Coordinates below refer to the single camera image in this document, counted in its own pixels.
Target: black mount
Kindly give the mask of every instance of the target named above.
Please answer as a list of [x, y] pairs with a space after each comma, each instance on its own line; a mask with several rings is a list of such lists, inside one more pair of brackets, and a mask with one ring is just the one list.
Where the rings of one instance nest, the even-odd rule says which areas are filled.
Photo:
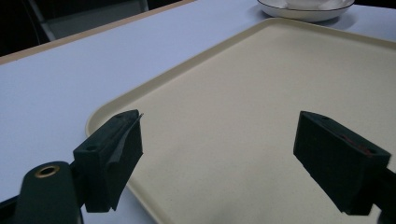
[[378, 223], [396, 223], [396, 174], [390, 154], [325, 116], [302, 111], [294, 155], [341, 212], [367, 216], [373, 204]]
[[143, 154], [137, 110], [108, 120], [74, 150], [69, 165], [53, 161], [23, 179], [21, 193], [0, 203], [1, 223], [83, 223], [88, 212], [116, 210], [120, 195]]

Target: white table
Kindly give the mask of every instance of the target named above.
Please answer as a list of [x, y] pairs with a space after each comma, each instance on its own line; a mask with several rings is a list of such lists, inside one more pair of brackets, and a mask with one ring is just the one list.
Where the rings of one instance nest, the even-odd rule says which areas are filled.
[[[198, 0], [0, 65], [0, 201], [37, 165], [71, 162], [100, 105], [267, 18], [255, 0]], [[353, 6], [319, 24], [396, 41], [394, 21], [394, 9]], [[82, 210], [86, 223], [154, 222], [128, 189], [117, 212]]]

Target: tray rim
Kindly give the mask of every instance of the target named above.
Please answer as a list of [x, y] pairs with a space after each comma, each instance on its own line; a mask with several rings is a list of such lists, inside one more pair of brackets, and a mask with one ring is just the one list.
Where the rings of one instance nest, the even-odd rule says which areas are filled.
[[[258, 24], [247, 28], [246, 30], [233, 35], [226, 40], [216, 44], [215, 46], [210, 47], [209, 49], [205, 49], [200, 53], [190, 57], [186, 61], [177, 64], [176, 66], [164, 71], [158, 76], [151, 78], [150, 80], [144, 82], [143, 84], [115, 97], [114, 99], [108, 101], [107, 103], [100, 106], [96, 109], [89, 117], [86, 124], [86, 134], [89, 136], [94, 132], [93, 127], [90, 124], [97, 123], [95, 120], [100, 120], [103, 117], [107, 117], [110, 114], [116, 113], [116, 111], [120, 110], [120, 108], [127, 106], [131, 102], [145, 96], [161, 85], [172, 81], [175, 77], [181, 76], [184, 72], [188, 71], [190, 68], [194, 67], [196, 64], [200, 64], [205, 60], [221, 53], [223, 50], [226, 50], [228, 47], [243, 41], [245, 38], [252, 36], [262, 29], [265, 29], [271, 25], [288, 25], [293, 27], [298, 27], [302, 29], [308, 29], [310, 31], [318, 32], [324, 35], [331, 35], [334, 37], [341, 37], [345, 39], [357, 40], [362, 43], [366, 43], [373, 46], [378, 46], [381, 48], [391, 48], [396, 50], [396, 42], [383, 40], [375, 37], [370, 37], [366, 35], [358, 35], [350, 32], [340, 31], [329, 27], [323, 27], [316, 24], [306, 23], [302, 21], [294, 21], [289, 19], [282, 18], [272, 18]], [[153, 217], [153, 219], [157, 223], [174, 223], [172, 219], [165, 214], [165, 212], [155, 203], [155, 200], [151, 200], [150, 196], [144, 191], [144, 189], [140, 186], [140, 184], [134, 180], [134, 177], [131, 176], [127, 185], [128, 189], [134, 194], [134, 196], [138, 199], [138, 201], [143, 205], [143, 207], [148, 211], [148, 213]]]
[[114, 111], [111, 109], [105, 109], [105, 108], [111, 108], [114, 105], [114, 100], [119, 99], [119, 101], [122, 101], [124, 103], [124, 98], [127, 95], [130, 95], [132, 92], [135, 93], [135, 96], [133, 99], [131, 97], [128, 98], [128, 101], [131, 102], [135, 99], [138, 99], [145, 95], [146, 93], [150, 92], [151, 90], [155, 89], [159, 85], [162, 85], [165, 82], [170, 81], [174, 77], [177, 77], [182, 71], [186, 70], [184, 67], [190, 67], [191, 65], [189, 63], [194, 63], [197, 64], [199, 62], [202, 62], [206, 60], [207, 56], [212, 57], [219, 53], [219, 49], [224, 49], [226, 47], [232, 46], [234, 43], [238, 42], [239, 40], [242, 40], [248, 36], [254, 35], [255, 33], [259, 32], [261, 29], [271, 26], [271, 25], [276, 25], [276, 24], [284, 24], [284, 25], [289, 25], [289, 26], [297, 26], [299, 28], [303, 29], [311, 29], [313, 31], [325, 34], [325, 35], [333, 35], [341, 38], [346, 38], [346, 39], [359, 39], [360, 42], [368, 43], [370, 45], [376, 45], [379, 47], [387, 48], [387, 49], [395, 49], [396, 50], [396, 42], [390, 41], [390, 40], [385, 40], [385, 39], [380, 39], [368, 35], [359, 35], [359, 34], [354, 34], [346, 31], [341, 31], [337, 30], [334, 28], [330, 27], [323, 27], [320, 25], [312, 24], [312, 23], [307, 23], [303, 21], [295, 21], [295, 20], [290, 20], [290, 19], [283, 19], [283, 18], [271, 18], [267, 19], [264, 21], [259, 22], [258, 24], [247, 28], [246, 30], [233, 35], [226, 40], [219, 42], [218, 44], [210, 47], [209, 49], [205, 49], [198, 54], [190, 57], [189, 59], [171, 67], [170, 69], [160, 73], [158, 76], [153, 77], [149, 79], [148, 81], [142, 83], [141, 85], [136, 86], [135, 88], [126, 91], [113, 99], [105, 102], [102, 104], [100, 107], [95, 109], [89, 116], [86, 126], [85, 126], [85, 134], [87, 136], [90, 136], [95, 130], [90, 126], [91, 123], [93, 123], [93, 120], [96, 120], [98, 118], [102, 118], [104, 114], [104, 110], [106, 111], [106, 114], [108, 114], [108, 111]]

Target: plate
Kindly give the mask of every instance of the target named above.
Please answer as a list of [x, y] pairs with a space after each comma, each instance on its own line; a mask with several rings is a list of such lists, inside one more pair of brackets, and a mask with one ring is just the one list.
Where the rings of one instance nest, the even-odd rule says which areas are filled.
[[290, 9], [284, 0], [258, 0], [262, 11], [272, 17], [281, 17], [297, 21], [326, 21], [345, 13], [354, 3], [345, 0], [340, 4], [323, 4], [317, 10]]

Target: beige tray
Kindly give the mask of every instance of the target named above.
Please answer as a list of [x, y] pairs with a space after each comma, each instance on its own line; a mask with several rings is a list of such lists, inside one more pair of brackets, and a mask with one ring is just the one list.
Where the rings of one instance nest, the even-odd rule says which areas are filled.
[[395, 154], [395, 71], [396, 43], [271, 19], [104, 105], [87, 134], [145, 114], [128, 187], [159, 223], [373, 224], [377, 208], [339, 213], [293, 143], [306, 110]]

